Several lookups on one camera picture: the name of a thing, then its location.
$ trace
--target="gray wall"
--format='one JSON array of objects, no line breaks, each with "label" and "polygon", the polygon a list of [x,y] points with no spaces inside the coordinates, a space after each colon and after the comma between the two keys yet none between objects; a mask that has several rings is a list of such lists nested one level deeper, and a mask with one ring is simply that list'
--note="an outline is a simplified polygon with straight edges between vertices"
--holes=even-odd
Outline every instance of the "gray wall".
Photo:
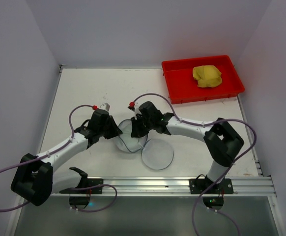
[{"label": "gray wall", "polygon": [[[0,0],[0,169],[37,152],[58,65],[24,0]],[[0,175],[0,208],[12,207],[15,170]],[[0,213],[0,235],[10,213]]]},{"label": "gray wall", "polygon": [[257,154],[272,175],[286,226],[286,0],[273,0],[237,65]]},{"label": "gray wall", "polygon": [[160,66],[228,54],[236,62],[270,0],[27,0],[69,66]]}]

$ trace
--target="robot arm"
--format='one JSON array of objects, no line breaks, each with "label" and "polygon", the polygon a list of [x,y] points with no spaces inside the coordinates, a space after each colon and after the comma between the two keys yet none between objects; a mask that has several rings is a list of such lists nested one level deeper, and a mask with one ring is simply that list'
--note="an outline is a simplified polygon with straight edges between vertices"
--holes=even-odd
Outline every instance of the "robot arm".
[{"label": "robot arm", "polygon": [[212,123],[211,121],[183,119],[203,126],[182,123],[173,113],[162,114],[151,102],[142,105],[132,103],[129,109],[135,112],[135,116],[131,118],[132,137],[142,137],[153,129],[161,134],[182,135],[205,142],[213,158],[212,166],[205,177],[208,185],[215,182],[231,166],[244,145],[243,139],[226,121],[210,126],[204,125]]},{"label": "robot arm", "polygon": [[108,104],[95,110],[88,125],[81,125],[74,130],[73,137],[69,137],[50,150],[36,156],[27,154],[22,162],[30,161],[47,155],[48,157],[30,164],[20,166],[11,184],[11,190],[36,206],[43,204],[52,193],[60,190],[86,186],[87,174],[78,168],[71,167],[64,174],[55,173],[56,170],[70,158],[82,152],[99,141],[100,137],[110,139],[122,134],[112,116],[109,115]]}]

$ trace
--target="purple cable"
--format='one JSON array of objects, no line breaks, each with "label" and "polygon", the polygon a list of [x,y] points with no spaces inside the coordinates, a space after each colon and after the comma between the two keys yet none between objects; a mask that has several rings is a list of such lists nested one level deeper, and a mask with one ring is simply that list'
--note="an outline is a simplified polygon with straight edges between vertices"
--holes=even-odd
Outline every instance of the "purple cable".
[{"label": "purple cable", "polygon": [[85,212],[85,213],[93,213],[93,212],[99,212],[99,211],[102,211],[102,210],[106,210],[112,204],[114,204],[114,202],[117,199],[117,189],[114,186],[110,185],[110,184],[99,184],[99,185],[96,185],[96,186],[86,187],[86,188],[71,188],[71,190],[89,190],[89,189],[92,189],[92,188],[103,187],[103,186],[107,186],[107,187],[113,188],[114,192],[115,192],[114,199],[107,206],[102,207],[102,208],[97,209],[97,210],[84,210],[84,209],[78,209],[78,208],[75,208],[75,209],[77,209],[78,211],[81,211],[81,212]]},{"label": "purple cable", "polygon": [[[81,105],[81,106],[78,106],[78,107],[74,108],[74,109],[71,111],[71,113],[70,113],[70,115],[69,115],[69,125],[70,125],[71,132],[72,132],[71,138],[74,137],[74,128],[73,128],[73,125],[72,125],[72,122],[71,122],[72,114],[73,114],[77,109],[79,109],[79,108],[81,108],[81,107],[91,107],[91,108],[93,108],[93,106],[90,106],[90,105]],[[52,152],[50,152],[49,155],[53,155],[53,154],[55,154],[56,152],[58,152],[58,151],[64,149],[64,148],[65,148],[66,146],[68,146],[70,143],[71,143],[70,140],[68,140],[63,146],[61,146],[61,147],[57,148],[56,150],[53,150]],[[3,169],[0,170],[0,173],[5,172],[5,171],[8,171],[8,170],[11,170],[11,169],[13,169],[13,168],[17,168],[17,167],[20,167],[20,166],[24,166],[24,165],[33,163],[33,162],[35,162],[35,161],[42,160],[42,159],[44,159],[44,158],[46,158],[46,157],[48,157],[48,155],[43,155],[43,156],[38,157],[38,158],[36,158],[36,159],[34,159],[34,160],[22,162],[22,163],[19,163],[19,164],[15,164],[15,165],[13,165],[13,166],[9,166],[9,167],[3,168]],[[18,205],[18,206],[12,207],[12,208],[8,208],[8,209],[0,209],[0,212],[9,212],[9,211],[12,211],[12,210],[16,210],[16,209],[19,209],[19,208],[21,208],[21,207],[27,205],[28,203],[29,203],[29,202],[25,202],[25,203],[23,203],[23,204],[21,204],[21,205]]]},{"label": "purple cable", "polygon": [[[242,123],[244,124],[245,126],[249,127],[249,129],[252,131],[253,133],[253,136],[254,136],[254,140],[252,142],[252,144],[250,145],[249,148],[247,148],[247,150],[245,150],[244,152],[242,152],[238,157],[236,157],[233,161],[233,163],[231,164],[231,166],[229,166],[227,168],[227,170],[215,181],[213,182],[210,186],[208,186],[203,192],[201,192],[201,194],[197,197],[193,207],[192,207],[192,225],[193,225],[193,229],[195,231],[195,233],[199,236],[199,232],[198,232],[198,229],[196,227],[196,224],[195,224],[195,210],[196,210],[196,207],[197,207],[197,204],[200,202],[200,198],[203,196],[203,194],[205,194],[208,190],[210,190],[219,180],[221,180],[222,178],[224,178],[224,176],[227,174],[227,172],[231,169],[231,167],[233,166],[233,164],[239,159],[241,158],[242,156],[244,156],[245,154],[247,154],[247,152],[249,152],[255,145],[256,145],[256,142],[257,142],[257,134],[256,134],[256,131],[249,125],[247,124],[246,122],[242,121],[242,120],[239,120],[239,119],[222,119],[222,120],[217,120],[217,121],[214,121],[214,122],[211,122],[211,123],[206,123],[206,124],[198,124],[198,123],[193,123],[193,122],[190,122],[190,121],[186,121],[186,120],[183,120],[183,119],[180,119],[179,116],[177,115],[177,113],[175,112],[172,104],[162,95],[159,95],[157,93],[145,93],[145,94],[142,94],[140,96],[138,96],[134,102],[136,102],[139,98],[141,97],[144,97],[144,96],[148,96],[148,95],[155,95],[155,96],[158,96],[158,97],[161,97],[162,99],[164,99],[168,105],[170,106],[171,110],[172,110],[172,113],[173,115],[178,119],[180,120],[182,123],[185,123],[185,124],[190,124],[190,125],[194,125],[194,126],[210,126],[210,125],[214,125],[214,124],[218,124],[218,123],[221,123],[221,122],[224,122],[224,121],[234,121],[234,122],[239,122],[239,123]],[[232,223],[234,223],[236,229],[237,229],[237,232],[238,232],[238,235],[240,236],[241,235],[241,232],[240,232],[240,229],[239,229],[239,226],[237,225],[237,223],[230,217],[228,216],[227,214],[223,213],[223,212],[220,212],[220,211],[217,211],[219,214],[227,217]]]}]

